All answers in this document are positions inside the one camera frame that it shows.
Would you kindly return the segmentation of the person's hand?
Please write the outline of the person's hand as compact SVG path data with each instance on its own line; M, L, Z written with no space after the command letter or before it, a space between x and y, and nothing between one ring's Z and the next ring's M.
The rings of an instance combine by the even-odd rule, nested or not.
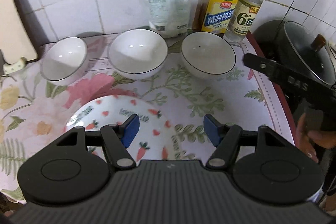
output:
M295 145L307 157L319 163L313 143L325 149L335 148L335 131L308 130L306 114L303 113L295 132Z

